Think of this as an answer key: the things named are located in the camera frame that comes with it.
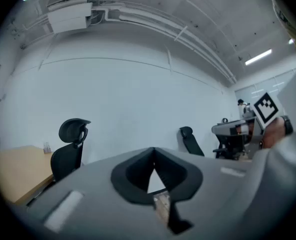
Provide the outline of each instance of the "conduit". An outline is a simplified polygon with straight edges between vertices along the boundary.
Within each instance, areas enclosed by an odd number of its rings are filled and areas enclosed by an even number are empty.
[[[192,33],[190,33],[189,31],[185,30],[184,34],[187,34],[188,36],[190,36],[191,38],[193,38],[194,40],[196,40],[201,46],[203,46],[207,51],[209,51],[214,58],[217,59],[214,60],[212,57],[209,56],[209,54],[207,54],[206,52],[204,52],[202,49],[200,49],[197,45],[195,45],[194,43],[192,43],[191,41],[189,41],[188,39],[182,37],[182,36],[178,36],[177,33],[166,29],[163,26],[160,26],[156,23],[147,21],[147,20],[143,20],[143,19],[138,19],[135,17],[130,17],[130,16],[124,16],[124,15],[120,15],[119,19],[111,19],[108,17],[108,13],[109,10],[118,10],[120,12],[125,12],[125,13],[129,13],[129,14],[137,14],[137,15],[141,15],[144,17],[149,17],[152,18],[154,20],[163,22],[167,25],[172,26],[173,28],[176,29],[180,29],[181,31],[184,29],[181,26],[179,26],[178,24],[168,20],[168,19],[164,19],[160,16],[157,15],[153,15],[152,13],[149,12],[145,12],[145,11],[141,11],[141,10],[137,10],[137,9],[130,9],[130,8],[125,8],[123,6],[123,4],[121,5],[112,5],[112,6],[94,6],[92,8],[93,11],[104,11],[104,19],[107,22],[127,22],[130,24],[134,24],[134,25],[138,25],[138,26],[142,26],[142,27],[146,27],[149,29],[152,29],[154,31],[157,31],[159,33],[162,33],[168,37],[171,37],[173,39],[176,39],[178,42],[182,43],[183,45],[187,46],[188,48],[190,48],[191,50],[193,50],[196,54],[198,54],[199,56],[201,56],[203,59],[205,59],[208,63],[210,63],[212,66],[214,66],[225,78],[227,78],[232,84],[234,84],[234,81],[236,81],[234,75],[232,74],[232,72],[228,69],[228,67],[224,64],[224,62],[200,39],[198,39],[195,35],[193,35]]]

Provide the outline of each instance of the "cable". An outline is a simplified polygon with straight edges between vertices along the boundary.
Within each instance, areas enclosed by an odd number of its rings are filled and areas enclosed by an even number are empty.
[[[104,14],[105,14],[105,13],[102,14],[101,20],[100,20],[99,22],[97,22],[97,23],[95,23],[95,24],[90,24],[90,26],[95,26],[95,25],[100,24],[100,23],[102,22],[102,20],[103,20]]]
[[[96,16],[94,16],[94,17],[90,18],[89,20],[91,20],[91,19],[94,19],[94,18],[97,18],[97,17],[98,17],[98,15],[99,15],[99,14],[97,14]]]

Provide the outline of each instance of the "black office chair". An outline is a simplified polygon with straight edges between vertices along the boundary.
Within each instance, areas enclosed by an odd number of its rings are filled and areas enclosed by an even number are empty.
[[[188,152],[190,154],[203,156],[204,154],[199,147],[196,138],[194,137],[193,130],[191,127],[185,126],[180,128],[180,132],[183,138],[184,146],[186,146]]]
[[[90,121],[73,118],[65,121],[59,129],[59,137],[70,143],[56,150],[51,157],[50,165],[56,182],[72,173],[81,165],[83,142],[87,137],[86,125]]]

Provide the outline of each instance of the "ceiling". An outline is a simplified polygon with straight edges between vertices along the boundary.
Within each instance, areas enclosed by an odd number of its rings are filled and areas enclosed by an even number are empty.
[[[29,26],[46,14],[49,0],[20,1],[10,13],[13,24]],[[92,0],[113,3],[116,0]],[[296,53],[289,45],[289,35],[279,23],[271,0],[117,0],[134,7],[145,7],[165,17],[180,21],[204,41],[239,80]],[[34,27],[22,35],[21,42],[42,38],[52,32],[51,26]],[[269,58],[249,66],[245,61],[273,49]]]

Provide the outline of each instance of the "wooden desk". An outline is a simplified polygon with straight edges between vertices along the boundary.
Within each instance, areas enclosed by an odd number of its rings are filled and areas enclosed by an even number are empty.
[[[52,182],[51,156],[35,146],[0,151],[2,195],[10,202],[22,204],[38,188]]]

